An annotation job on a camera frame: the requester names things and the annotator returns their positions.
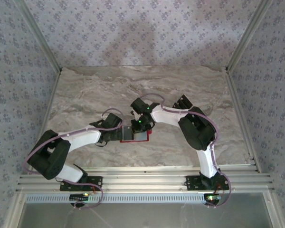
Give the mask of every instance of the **patterned wallpaper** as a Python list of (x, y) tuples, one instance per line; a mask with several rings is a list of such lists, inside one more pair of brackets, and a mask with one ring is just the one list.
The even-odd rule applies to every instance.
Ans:
[(274, 0), (232, 73), (256, 152), (285, 212), (285, 0)]
[(0, 227), (56, 73), (12, 0), (0, 0)]
[(225, 66), (259, 0), (25, 0), (61, 66)]

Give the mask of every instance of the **black bracket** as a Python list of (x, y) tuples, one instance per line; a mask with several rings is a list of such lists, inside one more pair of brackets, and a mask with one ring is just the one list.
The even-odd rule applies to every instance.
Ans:
[[(98, 185), (99, 187), (102, 187), (103, 177), (88, 176), (85, 179), (85, 183), (91, 183)], [(93, 188), (92, 186), (88, 185), (74, 185), (62, 181), (60, 183), (60, 191), (100, 191), (100, 190), (98, 188)]]
[[(122, 119), (119, 118), (117, 115), (110, 113), (105, 120), (99, 120), (97, 122), (90, 123), (90, 125), (94, 127), (99, 127), (99, 128), (113, 128), (113, 127), (117, 127), (121, 121)], [(101, 144), (101, 145), (95, 144), (96, 146), (99, 146), (99, 147), (106, 146), (108, 141), (122, 140), (122, 137), (123, 137), (121, 128), (118, 128), (112, 131), (100, 131), (100, 132), (101, 132), (101, 135), (100, 135), (98, 143), (105, 142), (105, 144)]]
[[(76, 201), (76, 202), (77, 201), (83, 202), (83, 201), (89, 200), (89, 196), (88, 195), (86, 196), (85, 194), (72, 194), (72, 195), (70, 195), (69, 200), (70, 201)], [(75, 205), (75, 203), (71, 203), (71, 205), (76, 206), (77, 208), (80, 208), (80, 207), (83, 207), (85, 205), (84, 203), (81, 203), (81, 202), (77, 203), (76, 205)]]
[(180, 99), (174, 103), (172, 108), (177, 109), (191, 109), (193, 107), (193, 104), (190, 102), (190, 100), (183, 94)]
[(227, 179), (217, 173), (212, 178), (207, 178), (202, 174), (200, 176), (186, 176), (184, 185), (188, 191), (194, 190), (229, 190)]

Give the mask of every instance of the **purple cable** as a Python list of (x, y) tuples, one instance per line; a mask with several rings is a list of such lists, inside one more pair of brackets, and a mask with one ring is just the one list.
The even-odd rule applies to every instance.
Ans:
[[(90, 128), (87, 128), (87, 129), (86, 129), (86, 128), (85, 128), (85, 129), (80, 129), (80, 130), (76, 130), (76, 131), (73, 131), (73, 132), (70, 132), (70, 133), (66, 133), (66, 134), (61, 134), (61, 135), (55, 136), (55, 137), (53, 137), (53, 138), (51, 138), (51, 139), (45, 141), (44, 143), (42, 143), (42, 144), (39, 145), (38, 147), (36, 147), (36, 148), (28, 155), (28, 157), (24, 160), (24, 162), (23, 162), (23, 164), (22, 164), (23, 169), (25, 169), (25, 170), (26, 170), (27, 172), (29, 172), (29, 173), (39, 174), (39, 172), (29, 170), (29, 169), (26, 167), (26, 164), (27, 164), (28, 160), (29, 160), (38, 150), (40, 150), (40, 149), (41, 149), (42, 147), (44, 147), (46, 144), (48, 144), (48, 143), (50, 143), (50, 142), (52, 142), (52, 141), (54, 141), (54, 140), (56, 140), (56, 139), (59, 139), (59, 138), (62, 138), (62, 137), (69, 137), (69, 136), (72, 136), (72, 135), (80, 134), (80, 133), (82, 133), (82, 132), (91, 131), (91, 130), (113, 131), (113, 130), (116, 130), (116, 129), (120, 128), (120, 127), (123, 125), (123, 123), (124, 123), (124, 114), (123, 114), (120, 110), (118, 110), (117, 108), (109, 108), (109, 109), (105, 110), (105, 111), (102, 113), (101, 117), (103, 117), (103, 115), (104, 115), (106, 112), (108, 112), (109, 110), (116, 110), (116, 111), (118, 111), (118, 112), (121, 114), (121, 116), (122, 116), (122, 122), (121, 122), (117, 127), (113, 127), (113, 128), (90, 127)], [(92, 206), (84, 207), (84, 208), (94, 208), (94, 207), (97, 207), (97, 206), (101, 203), (101, 201), (102, 201), (102, 199), (103, 199), (103, 197), (104, 197), (104, 192), (103, 192), (103, 190), (101, 189), (100, 186), (98, 186), (98, 185), (96, 185), (96, 184), (92, 184), (92, 183), (75, 183), (75, 182), (71, 182), (71, 181), (67, 181), (67, 180), (63, 180), (63, 181), (65, 181), (65, 182), (67, 182), (67, 183), (70, 183), (70, 184), (74, 184), (74, 185), (93, 186), (93, 187), (98, 188), (98, 189), (101, 191), (101, 198), (100, 198), (99, 202), (96, 203), (96, 204), (94, 204), (94, 205), (92, 205)]]
[(149, 94), (145, 94), (145, 95), (142, 95), (141, 98), (145, 97), (145, 96), (148, 96), (148, 95), (155, 95), (155, 96), (158, 96), (162, 99), (162, 102), (160, 103), (162, 109), (166, 112), (169, 112), (169, 113), (176, 113), (176, 114), (192, 114), (192, 115), (197, 115), (197, 116), (200, 116), (202, 118), (204, 118), (205, 120), (207, 120), (209, 123), (211, 123), (211, 125), (214, 127), (214, 129), (216, 130), (217, 132), (217, 136), (215, 137), (215, 139), (213, 140), (213, 142), (210, 144), (210, 151), (211, 151), (211, 159), (212, 159), (212, 163), (213, 163), (213, 166), (215, 168), (215, 170), (222, 176), (224, 176), (228, 182), (228, 186), (229, 186), (229, 194), (227, 196), (227, 199), (220, 205), (216, 206), (212, 203), (208, 203), (209, 205), (213, 206), (213, 207), (220, 207), (220, 206), (223, 206), (225, 203), (228, 202), (229, 198), (230, 198), (230, 195), (231, 195), (231, 192), (232, 192), (232, 189), (231, 189), (231, 182), (230, 182), (230, 179), (229, 177), (224, 174), (223, 172), (221, 172), (218, 168), (217, 168), (217, 165), (216, 165), (216, 161), (215, 161), (215, 157), (214, 157), (214, 150), (213, 150), (213, 146), (214, 146), (214, 143), (217, 141), (217, 139), (219, 138), (219, 128), (217, 127), (217, 125), (207, 116), (203, 115), (203, 114), (200, 114), (200, 113), (197, 113), (197, 112), (192, 112), (192, 111), (173, 111), (173, 110), (169, 110), (169, 109), (166, 109), (163, 107), (163, 103), (165, 102), (165, 98), (162, 96), (162, 95), (159, 95), (159, 94), (155, 94), (155, 93), (149, 93)]

